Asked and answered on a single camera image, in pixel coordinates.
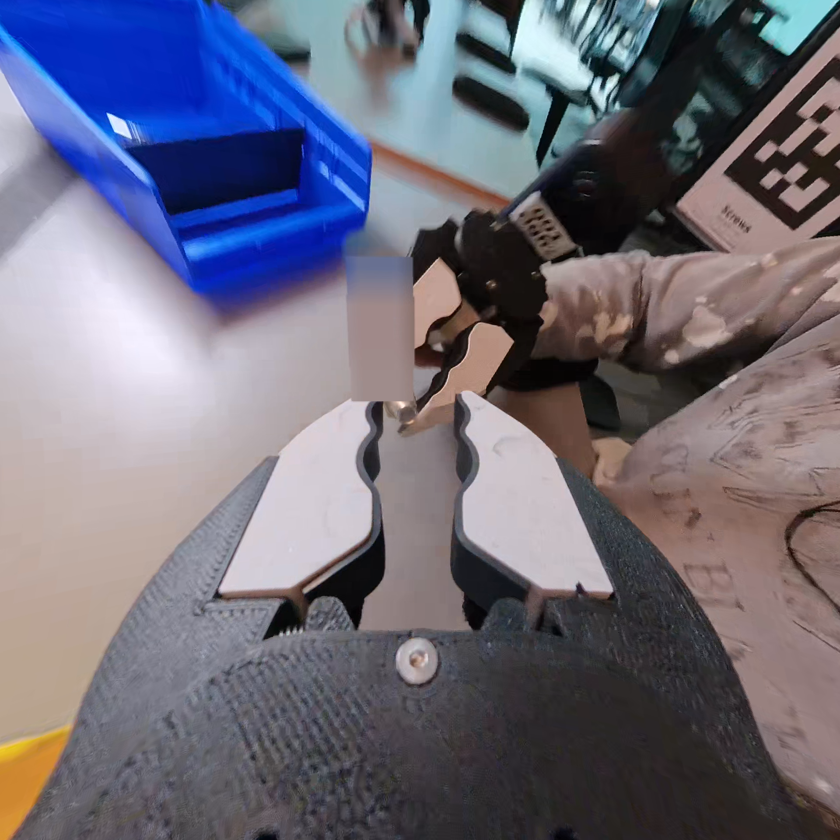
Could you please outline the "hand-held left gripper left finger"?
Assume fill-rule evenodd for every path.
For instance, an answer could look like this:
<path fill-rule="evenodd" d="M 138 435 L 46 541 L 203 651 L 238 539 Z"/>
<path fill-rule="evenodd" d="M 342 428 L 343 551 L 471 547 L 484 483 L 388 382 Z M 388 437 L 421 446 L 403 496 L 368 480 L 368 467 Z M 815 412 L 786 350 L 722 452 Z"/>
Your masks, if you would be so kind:
<path fill-rule="evenodd" d="M 385 535 L 375 479 L 382 405 L 346 401 L 284 447 L 218 586 L 227 600 L 322 596 L 349 609 L 382 581 Z"/>

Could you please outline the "black office chair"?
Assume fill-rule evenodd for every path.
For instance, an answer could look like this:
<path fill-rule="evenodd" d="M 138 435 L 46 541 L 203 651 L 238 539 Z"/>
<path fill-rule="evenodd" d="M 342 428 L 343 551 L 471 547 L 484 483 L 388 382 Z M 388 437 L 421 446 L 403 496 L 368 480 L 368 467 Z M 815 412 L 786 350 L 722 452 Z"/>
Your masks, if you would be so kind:
<path fill-rule="evenodd" d="M 668 168 L 687 173 L 724 139 L 753 105 L 790 49 L 782 44 L 794 13 L 787 2 L 659 2 L 641 41 L 614 56 L 598 28 L 581 53 L 591 72 L 583 90 L 543 77 L 551 96 L 537 147 L 537 163 L 560 156 L 554 146 L 571 105 L 591 111 L 595 121 L 640 109 L 644 128 Z"/>

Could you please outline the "blue plastic bin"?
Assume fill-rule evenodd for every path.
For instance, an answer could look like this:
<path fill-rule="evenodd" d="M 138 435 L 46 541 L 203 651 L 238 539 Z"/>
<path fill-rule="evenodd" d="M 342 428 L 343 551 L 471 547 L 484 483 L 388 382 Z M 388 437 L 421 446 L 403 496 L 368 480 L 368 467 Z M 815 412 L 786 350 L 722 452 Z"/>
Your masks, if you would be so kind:
<path fill-rule="evenodd" d="M 196 291 L 295 275 L 362 229 L 372 151 L 215 2 L 2 2 L 36 130 Z"/>

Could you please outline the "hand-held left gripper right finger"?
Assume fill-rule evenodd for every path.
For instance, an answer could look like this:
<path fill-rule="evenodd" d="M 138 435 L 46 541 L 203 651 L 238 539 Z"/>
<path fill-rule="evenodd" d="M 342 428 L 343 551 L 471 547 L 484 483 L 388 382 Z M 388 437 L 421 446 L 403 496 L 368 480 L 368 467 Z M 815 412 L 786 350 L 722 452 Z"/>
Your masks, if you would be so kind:
<path fill-rule="evenodd" d="M 519 420 L 473 392 L 457 395 L 451 574 L 471 611 L 512 599 L 528 623 L 546 602 L 606 602 L 614 586 L 559 460 Z"/>

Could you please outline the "yellow plastic bin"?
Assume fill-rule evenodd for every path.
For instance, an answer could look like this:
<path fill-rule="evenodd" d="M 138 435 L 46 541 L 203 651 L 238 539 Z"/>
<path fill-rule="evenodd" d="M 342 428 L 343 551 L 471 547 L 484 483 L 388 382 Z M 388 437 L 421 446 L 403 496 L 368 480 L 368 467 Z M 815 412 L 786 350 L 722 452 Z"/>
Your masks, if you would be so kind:
<path fill-rule="evenodd" d="M 17 831 L 62 754 L 71 726 L 1 744 L 1 838 Z"/>

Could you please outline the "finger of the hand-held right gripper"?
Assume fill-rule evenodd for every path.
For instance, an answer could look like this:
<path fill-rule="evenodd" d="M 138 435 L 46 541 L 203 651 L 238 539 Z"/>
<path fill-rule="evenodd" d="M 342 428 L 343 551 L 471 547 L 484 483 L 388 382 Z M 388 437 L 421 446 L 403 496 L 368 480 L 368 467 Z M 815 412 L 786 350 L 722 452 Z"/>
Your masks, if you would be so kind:
<path fill-rule="evenodd" d="M 399 435 L 412 436 L 451 423 L 457 396 L 463 392 L 486 394 L 513 344 L 513 338 L 499 325 L 477 322 L 463 331 L 427 390 L 416 399 L 413 416 L 400 422 Z"/>
<path fill-rule="evenodd" d="M 429 335 L 452 319 L 461 304 L 454 271 L 436 258 L 413 284 L 414 349 L 426 345 Z"/>

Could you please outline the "person's right hand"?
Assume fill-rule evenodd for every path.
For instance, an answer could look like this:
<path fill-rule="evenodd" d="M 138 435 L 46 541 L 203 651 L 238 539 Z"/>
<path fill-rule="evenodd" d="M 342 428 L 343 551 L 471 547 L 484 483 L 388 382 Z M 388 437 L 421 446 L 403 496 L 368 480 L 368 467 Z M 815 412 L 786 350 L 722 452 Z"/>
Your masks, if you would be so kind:
<path fill-rule="evenodd" d="M 592 376 L 598 360 L 563 361 L 555 358 L 504 362 L 493 375 L 486 396 L 494 391 L 532 393 L 577 384 Z"/>

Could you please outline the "black and white marker board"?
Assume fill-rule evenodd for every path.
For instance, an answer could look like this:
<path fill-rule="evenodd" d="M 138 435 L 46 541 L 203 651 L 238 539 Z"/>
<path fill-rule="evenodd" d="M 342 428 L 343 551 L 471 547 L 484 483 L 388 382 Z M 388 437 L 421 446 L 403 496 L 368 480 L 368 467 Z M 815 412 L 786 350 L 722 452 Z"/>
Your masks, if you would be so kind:
<path fill-rule="evenodd" d="M 838 235 L 838 30 L 681 197 L 676 215 L 710 248 L 739 255 Z"/>

